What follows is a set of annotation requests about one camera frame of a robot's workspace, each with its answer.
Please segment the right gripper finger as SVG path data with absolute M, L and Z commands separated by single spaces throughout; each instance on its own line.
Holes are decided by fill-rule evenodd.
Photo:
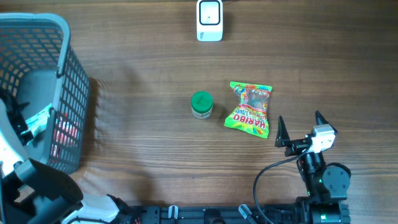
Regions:
M 334 133 L 338 134 L 338 131 L 324 118 L 324 116 L 318 110 L 316 110 L 316 112 L 315 112 L 315 120 L 316 120 L 317 125 L 329 124 L 332 127 L 332 129 L 334 130 Z
M 290 146 L 290 137 L 285 126 L 282 116 L 278 118 L 278 130 L 275 139 L 275 147 L 288 147 Z

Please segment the green Haribo gummy bag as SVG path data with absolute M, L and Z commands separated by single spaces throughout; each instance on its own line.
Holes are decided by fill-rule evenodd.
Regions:
M 268 107 L 272 87 L 243 82 L 230 82 L 230 87 L 239 97 L 239 104 L 225 119 L 224 126 L 267 139 Z

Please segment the green lid jar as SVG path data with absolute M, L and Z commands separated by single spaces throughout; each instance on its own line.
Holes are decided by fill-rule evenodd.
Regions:
M 206 119 L 213 109 L 213 97 L 207 91 L 198 91 L 191 99 L 192 114 L 199 119 Z

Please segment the small red white carton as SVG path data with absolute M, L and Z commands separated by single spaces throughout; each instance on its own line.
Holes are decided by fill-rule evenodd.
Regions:
M 59 116 L 55 120 L 55 124 L 56 129 L 53 132 L 53 140 L 55 142 L 52 143 L 52 155 L 60 157 L 64 147 L 68 148 L 76 146 L 76 140 L 78 139 L 78 130 L 76 125 L 78 125 L 78 123 L 74 122 L 71 124 L 62 116 Z

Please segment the teal tissue wipes pack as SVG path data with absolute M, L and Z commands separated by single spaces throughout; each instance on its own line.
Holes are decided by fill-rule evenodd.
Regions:
M 52 104 L 50 103 L 44 109 L 25 121 L 28 130 L 32 133 L 33 137 L 36 137 L 38 134 L 47 129 L 47 120 L 50 118 L 51 109 Z

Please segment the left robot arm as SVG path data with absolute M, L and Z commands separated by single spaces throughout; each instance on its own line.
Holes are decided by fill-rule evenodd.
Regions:
M 67 174 L 31 159 L 21 106 L 1 90 L 1 223 L 129 223 L 112 196 L 82 193 Z

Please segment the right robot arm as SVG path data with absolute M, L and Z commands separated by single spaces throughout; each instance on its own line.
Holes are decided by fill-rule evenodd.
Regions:
M 291 140 L 283 117 L 278 119 L 275 147 L 283 147 L 285 156 L 293 157 L 307 190 L 306 197 L 281 209 L 281 218 L 291 223 L 349 223 L 348 195 L 351 171 L 338 162 L 327 164 L 323 152 L 331 149 L 338 131 L 315 112 L 316 125 L 302 139 Z

